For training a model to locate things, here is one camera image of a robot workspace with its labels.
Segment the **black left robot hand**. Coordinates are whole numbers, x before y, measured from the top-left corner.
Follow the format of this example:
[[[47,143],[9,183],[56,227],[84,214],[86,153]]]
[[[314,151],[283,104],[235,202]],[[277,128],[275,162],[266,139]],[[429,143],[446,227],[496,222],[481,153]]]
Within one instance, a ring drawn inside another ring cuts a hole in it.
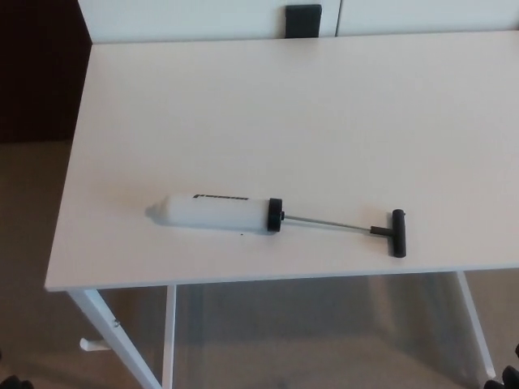
[[[33,384],[28,380],[21,380],[16,375],[11,375],[3,379],[0,389],[33,389]]]

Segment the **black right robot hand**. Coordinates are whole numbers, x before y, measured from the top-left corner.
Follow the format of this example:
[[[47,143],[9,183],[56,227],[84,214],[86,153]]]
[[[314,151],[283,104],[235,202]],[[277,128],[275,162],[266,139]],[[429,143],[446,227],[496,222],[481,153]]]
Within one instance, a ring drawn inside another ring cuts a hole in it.
[[[484,389],[519,389],[519,372],[515,367],[508,365],[504,368],[501,381],[487,380]]]

